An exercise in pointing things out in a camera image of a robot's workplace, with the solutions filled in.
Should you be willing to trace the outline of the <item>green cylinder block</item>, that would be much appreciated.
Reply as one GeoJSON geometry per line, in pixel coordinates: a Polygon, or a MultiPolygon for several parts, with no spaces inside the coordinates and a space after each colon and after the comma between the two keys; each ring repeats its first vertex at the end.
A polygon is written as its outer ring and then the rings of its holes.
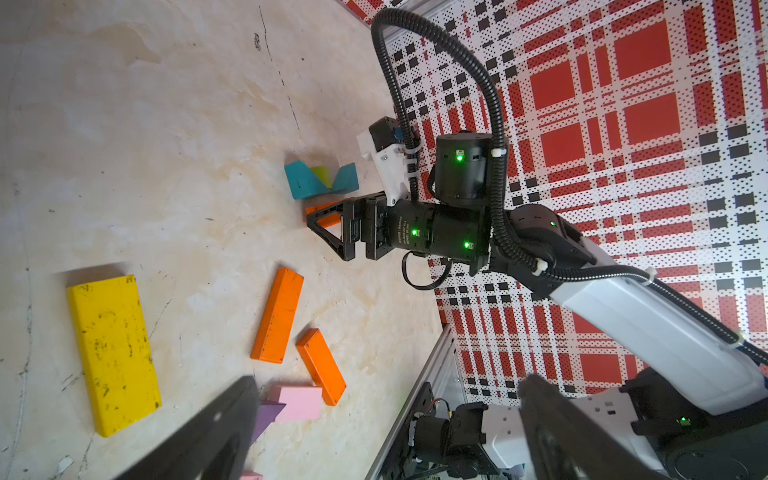
{"type": "Polygon", "coordinates": [[[315,166],[311,167],[310,170],[327,189],[332,188],[333,180],[331,179],[330,171],[326,166],[315,166]]]}

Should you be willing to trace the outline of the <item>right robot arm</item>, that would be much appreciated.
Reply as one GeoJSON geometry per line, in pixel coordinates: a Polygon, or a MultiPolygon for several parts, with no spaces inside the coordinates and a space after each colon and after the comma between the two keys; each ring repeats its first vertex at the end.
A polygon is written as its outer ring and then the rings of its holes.
{"type": "Polygon", "coordinates": [[[371,36],[395,107],[393,117],[367,133],[384,189],[333,206],[341,218],[340,236],[320,225],[324,211],[307,216],[308,228],[341,259],[354,259],[357,243],[363,242],[372,260],[401,249],[464,264],[471,274],[489,268],[584,317],[709,414],[766,398],[766,353],[665,284],[654,270],[616,263],[543,205],[505,208],[509,142],[502,101],[488,70],[466,46],[425,17],[398,8],[375,15],[371,36]],[[408,108],[387,51],[389,27],[443,49],[476,82],[488,108],[488,132],[437,138],[430,203],[416,196],[420,143],[408,126],[408,108]]]}

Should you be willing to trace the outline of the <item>teal triangle block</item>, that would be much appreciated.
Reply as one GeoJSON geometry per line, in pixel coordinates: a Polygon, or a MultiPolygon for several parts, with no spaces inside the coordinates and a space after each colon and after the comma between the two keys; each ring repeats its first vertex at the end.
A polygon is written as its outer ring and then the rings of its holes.
{"type": "Polygon", "coordinates": [[[311,172],[310,168],[301,160],[289,163],[284,167],[294,200],[307,200],[331,192],[331,189],[327,189],[311,172]]]}
{"type": "Polygon", "coordinates": [[[348,194],[359,189],[359,180],[355,163],[344,165],[338,173],[331,187],[332,194],[348,194]]]}

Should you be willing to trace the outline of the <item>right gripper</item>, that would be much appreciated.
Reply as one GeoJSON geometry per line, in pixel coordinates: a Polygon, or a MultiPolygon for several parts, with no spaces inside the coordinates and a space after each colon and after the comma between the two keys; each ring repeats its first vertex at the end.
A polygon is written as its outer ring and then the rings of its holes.
{"type": "Polygon", "coordinates": [[[483,209],[399,200],[387,204],[383,191],[346,198],[306,209],[306,223],[343,261],[356,258],[356,244],[377,260],[394,249],[418,256],[439,256],[465,264],[478,273],[489,263],[489,214],[483,209]],[[360,207],[360,220],[343,214],[344,206],[360,207]],[[338,224],[340,234],[330,224],[338,224]]]}

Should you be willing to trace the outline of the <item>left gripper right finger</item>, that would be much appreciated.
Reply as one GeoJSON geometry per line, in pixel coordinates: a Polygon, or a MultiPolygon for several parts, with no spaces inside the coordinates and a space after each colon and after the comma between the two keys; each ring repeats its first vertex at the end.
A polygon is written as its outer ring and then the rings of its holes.
{"type": "Polygon", "coordinates": [[[661,479],[543,378],[521,382],[521,419],[538,479],[661,479]]]}

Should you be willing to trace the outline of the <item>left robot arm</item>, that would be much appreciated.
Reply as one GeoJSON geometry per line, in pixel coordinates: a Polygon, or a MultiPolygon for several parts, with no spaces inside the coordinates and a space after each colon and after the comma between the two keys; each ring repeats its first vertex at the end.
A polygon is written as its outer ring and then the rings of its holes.
{"type": "MultiPolygon", "coordinates": [[[[690,405],[691,424],[661,414],[681,402],[654,372],[621,392],[638,414],[630,431],[639,439],[669,437],[654,446],[662,464],[649,467],[637,449],[622,446],[593,413],[587,414],[531,375],[520,386],[523,462],[539,479],[764,479],[767,476],[767,403],[704,418],[690,405]]],[[[244,376],[174,435],[122,473],[124,479],[238,479],[256,426],[256,382],[244,376]]]]}

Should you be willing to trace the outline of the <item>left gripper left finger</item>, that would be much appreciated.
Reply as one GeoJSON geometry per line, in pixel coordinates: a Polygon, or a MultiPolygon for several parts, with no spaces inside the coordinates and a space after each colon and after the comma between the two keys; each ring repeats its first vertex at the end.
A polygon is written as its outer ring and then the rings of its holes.
{"type": "Polygon", "coordinates": [[[238,479],[259,406],[253,377],[235,381],[121,479],[238,479]]]}

